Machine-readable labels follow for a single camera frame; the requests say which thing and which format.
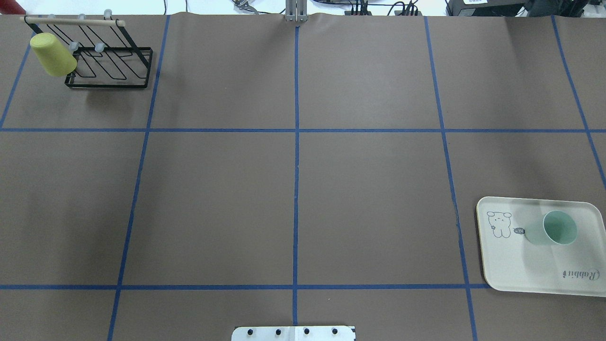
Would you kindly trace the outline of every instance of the tray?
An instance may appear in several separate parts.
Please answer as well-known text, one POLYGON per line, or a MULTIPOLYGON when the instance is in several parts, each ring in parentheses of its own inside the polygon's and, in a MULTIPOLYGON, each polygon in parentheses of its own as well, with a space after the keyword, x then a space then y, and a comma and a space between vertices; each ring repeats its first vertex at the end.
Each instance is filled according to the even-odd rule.
POLYGON ((606 297, 606 230, 590 203, 484 197, 476 206, 486 282, 500 291, 606 297), (537 246, 525 227, 560 210, 577 223, 577 240, 566 246, 537 246))

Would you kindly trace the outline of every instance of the bear illustration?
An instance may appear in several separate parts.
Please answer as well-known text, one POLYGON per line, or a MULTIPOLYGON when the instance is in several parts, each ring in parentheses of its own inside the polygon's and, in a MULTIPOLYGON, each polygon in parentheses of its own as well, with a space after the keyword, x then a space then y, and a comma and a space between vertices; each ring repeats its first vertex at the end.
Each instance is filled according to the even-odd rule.
POLYGON ((511 236, 511 213, 509 212, 488 212, 488 222, 493 230, 493 235, 497 238, 509 238, 511 236))

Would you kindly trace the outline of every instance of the green cup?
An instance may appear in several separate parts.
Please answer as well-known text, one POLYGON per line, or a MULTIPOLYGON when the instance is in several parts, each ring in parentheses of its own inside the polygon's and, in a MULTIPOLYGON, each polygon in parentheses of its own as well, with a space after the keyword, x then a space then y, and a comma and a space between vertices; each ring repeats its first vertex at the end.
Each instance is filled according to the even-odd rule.
POLYGON ((78 66, 76 58, 52 33, 38 33, 31 38, 30 46, 51 76, 65 76, 78 66))
POLYGON ((578 235, 574 220, 562 211, 550 211, 526 228, 526 239, 535 245, 569 245, 578 235))

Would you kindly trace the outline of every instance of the blue tape line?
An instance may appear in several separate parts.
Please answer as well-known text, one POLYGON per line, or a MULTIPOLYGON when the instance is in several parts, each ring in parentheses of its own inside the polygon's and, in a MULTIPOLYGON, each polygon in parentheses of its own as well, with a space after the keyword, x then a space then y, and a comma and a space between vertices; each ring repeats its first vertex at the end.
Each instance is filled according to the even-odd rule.
POLYGON ((593 152, 593 158, 596 160, 596 164, 598 166, 598 172, 600 173, 600 177, 602 178, 602 185, 604 185, 604 188, 606 188, 606 176, 604 175, 604 170, 602 168, 602 163, 600 162, 600 158, 598 156, 598 151, 596 150, 596 146, 593 144, 593 138, 591 137, 591 131, 589 130, 589 125, 587 124, 587 119, 585 118, 585 113, 583 112, 583 107, 581 106, 579 94, 576 92, 576 87, 574 86, 572 76, 570 75, 570 69, 568 68, 568 63, 566 62, 566 57, 564 56, 564 49, 562 48, 562 41, 560 41, 560 33, 558 31, 558 25, 556 24, 556 17, 553 15, 551 16, 551 23, 553 24, 553 31, 556 35, 556 41, 558 42, 558 49, 560 50, 560 57, 562 57, 562 63, 564 65, 564 70, 566 71, 566 76, 568 77, 568 83, 570 83, 570 88, 572 89, 572 94, 574 96, 574 101, 576 102, 576 107, 579 109, 579 114, 581 115, 581 121, 583 121, 583 126, 585 127, 585 133, 587 134, 587 140, 589 140, 589 145, 591 147, 591 151, 593 152))
POLYGON ((470 289, 491 289, 492 287, 486 283, 469 284, 470 289))
MULTIPOLYGON (((452 284, 298 284, 298 290, 406 290, 406 289, 490 289, 485 283, 466 285, 452 284)), ((49 285, 49 284, 6 284, 0 290, 116 290, 118 285, 49 285)), ((251 285, 122 285, 121 291, 244 291, 244 290, 292 290, 290 284, 251 284, 251 285)))
POLYGON ((299 290, 465 289, 466 284, 300 284, 299 290))
POLYGON ((295 194, 293 197, 293 326, 298 324, 299 283, 299 27, 295 27, 295 194))
POLYGON ((291 290, 292 285, 123 285, 122 290, 291 290))
POLYGON ((584 133, 584 129, 444 129, 447 133, 584 133))
POLYGON ((302 133, 439 133, 440 129, 431 129, 431 128, 421 128, 421 129, 394 129, 394 128, 386 128, 386 129, 300 129, 302 133))
MULTIPOLYGON (((297 129, 281 128, 0 128, 1 132, 198 132, 198 133, 296 133, 297 129)), ((585 129, 474 129, 446 128, 447 133, 586 133, 585 129)), ((590 129, 604 133, 606 129, 590 129)), ((298 129, 299 133, 442 133, 442 129, 298 129)))
POLYGON ((294 129, 274 128, 151 128, 151 132, 200 132, 200 133, 294 133, 294 129))
POLYGON ((3 132, 145 132, 145 128, 2 128, 3 132))
POLYGON ((429 51, 429 62, 431 65, 431 77, 433 78, 433 89, 436 95, 436 105, 438 106, 438 117, 440 120, 440 130, 442 131, 442 145, 444 147, 444 157, 446 159, 446 170, 448 172, 448 182, 450 183, 450 196, 454 205, 456 216, 456 228, 459 234, 459 253, 461 255, 461 265, 463 267, 463 278, 465 280, 465 293, 467 295, 467 308, 469 309, 469 321, 471 324, 471 336, 474 341, 478 341, 478 332, 476 330, 476 318, 473 312, 473 302, 471 300, 471 290, 469 288, 469 275, 467 271, 467 260, 465 259, 465 246, 463 244, 463 233, 461 232, 461 220, 459 219, 459 208, 456 201, 455 182, 453 180, 452 168, 450 167, 450 154, 448 153, 448 141, 446 140, 446 129, 444 126, 444 116, 442 114, 442 104, 440 101, 440 92, 438 89, 438 77, 436 76, 436 64, 433 59, 433 49, 431 47, 431 34, 429 31, 429 21, 425 21, 425 34, 427 35, 427 48, 429 51))
POLYGON ((15 81, 13 82, 13 87, 10 89, 10 94, 8 95, 8 99, 6 100, 6 105, 4 106, 4 111, 2 112, 2 118, 0 118, 0 128, 4 125, 4 120, 6 120, 6 115, 8 114, 8 108, 10 107, 10 103, 13 101, 13 95, 15 94, 15 90, 17 89, 17 84, 19 84, 19 79, 21 78, 21 72, 23 72, 23 67, 25 66, 25 62, 27 60, 27 56, 30 54, 30 44, 27 43, 27 48, 25 49, 25 53, 23 54, 23 59, 21 60, 21 65, 19 65, 19 70, 17 71, 17 75, 15 76, 15 81))
POLYGON ((112 319, 110 320, 110 327, 107 333, 107 341, 112 341, 113 331, 116 325, 116 316, 118 315, 118 305, 120 302, 120 292, 122 286, 122 280, 124 279, 124 268, 126 267, 126 258, 128 256, 128 246, 130 244, 130 235, 133 229, 133 221, 135 220, 135 207, 137 205, 137 197, 139 195, 139 185, 141 184, 141 173, 143 172, 143 164, 145 163, 145 153, 147 151, 147 142, 149 140, 149 129, 152 124, 152 116, 154 104, 156 102, 156 94, 158 92, 158 83, 160 81, 160 71, 162 69, 162 60, 164 59, 164 48, 166 47, 166 37, 168 35, 168 24, 170 23, 170 15, 166 16, 166 23, 164 24, 164 35, 162 37, 162 48, 160 50, 160 58, 158 59, 158 69, 156 71, 156 79, 153 86, 153 92, 151 93, 150 111, 147 117, 147 131, 145 131, 145 137, 143 138, 143 147, 141 148, 141 158, 139 159, 139 169, 137 170, 137 179, 135 181, 135 190, 133 193, 133 202, 130 206, 130 215, 128 218, 128 227, 126 230, 126 238, 124 240, 124 249, 122 250, 122 260, 120 262, 120 272, 118 274, 118 287, 116 288, 116 295, 114 297, 114 305, 112 309, 112 319))
POLYGON ((8 284, 0 285, 0 290, 116 290, 116 285, 48 285, 48 284, 8 284))

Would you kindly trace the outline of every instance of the metal bracket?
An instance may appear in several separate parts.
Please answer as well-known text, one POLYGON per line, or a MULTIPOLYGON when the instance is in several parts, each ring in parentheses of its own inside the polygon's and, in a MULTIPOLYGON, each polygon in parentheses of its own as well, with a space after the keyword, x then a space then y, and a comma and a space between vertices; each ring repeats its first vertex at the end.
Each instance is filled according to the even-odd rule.
POLYGON ((286 0, 286 21, 307 21, 307 0, 286 0))
POLYGON ((353 326, 239 327, 231 341, 356 341, 353 326))

